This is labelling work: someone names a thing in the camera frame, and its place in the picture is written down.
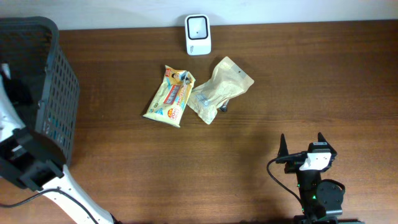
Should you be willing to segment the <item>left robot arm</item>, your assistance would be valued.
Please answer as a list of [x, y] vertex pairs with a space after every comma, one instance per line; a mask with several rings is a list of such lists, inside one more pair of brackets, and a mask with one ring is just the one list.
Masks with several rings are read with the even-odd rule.
[[32, 98], [21, 81], [11, 78], [8, 64], [1, 64], [1, 177], [35, 194], [3, 208], [19, 207], [45, 196], [75, 223], [117, 223], [75, 181], [60, 148], [49, 138], [28, 128], [14, 105]]

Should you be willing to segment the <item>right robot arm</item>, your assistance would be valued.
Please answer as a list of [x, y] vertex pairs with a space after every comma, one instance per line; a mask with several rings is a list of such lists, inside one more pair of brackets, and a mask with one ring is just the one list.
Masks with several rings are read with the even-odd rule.
[[302, 215], [293, 218], [294, 223], [360, 223], [359, 220], [340, 220], [345, 186], [331, 179], [322, 179], [321, 173], [331, 168], [337, 152], [322, 133], [317, 141], [311, 142], [306, 151], [291, 154], [287, 149], [285, 136], [280, 137], [277, 164], [284, 164], [286, 174], [295, 174], [302, 207]]

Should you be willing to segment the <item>kraft paper pouch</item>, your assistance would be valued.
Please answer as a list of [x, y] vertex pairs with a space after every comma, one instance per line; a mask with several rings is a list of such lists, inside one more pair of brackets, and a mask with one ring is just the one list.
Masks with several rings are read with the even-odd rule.
[[254, 80], [229, 57], [214, 68], [211, 78], [194, 88], [188, 106], [206, 123], [211, 124], [218, 109], [230, 99], [247, 92]]

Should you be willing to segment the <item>yellow wet wipes pack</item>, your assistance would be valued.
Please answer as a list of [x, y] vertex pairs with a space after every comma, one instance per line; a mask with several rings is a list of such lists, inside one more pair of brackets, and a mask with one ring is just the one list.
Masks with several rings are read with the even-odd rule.
[[179, 128], [195, 81], [189, 71], [166, 65], [162, 83], [142, 116]]

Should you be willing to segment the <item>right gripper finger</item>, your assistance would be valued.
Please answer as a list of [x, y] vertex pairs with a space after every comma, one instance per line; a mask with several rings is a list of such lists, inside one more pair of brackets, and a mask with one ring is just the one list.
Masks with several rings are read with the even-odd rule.
[[285, 135], [281, 134], [281, 136], [280, 136], [280, 146], [279, 146], [279, 151], [278, 151], [277, 157], [280, 158], [280, 157], [285, 157], [285, 156], [288, 156], [288, 155], [289, 155], [289, 151], [287, 149], [287, 143], [286, 143], [286, 140], [285, 140]]
[[317, 138], [318, 138], [317, 141], [318, 146], [327, 147], [328, 149], [333, 149], [333, 147], [328, 143], [328, 141], [325, 139], [325, 137], [321, 132], [317, 134]]

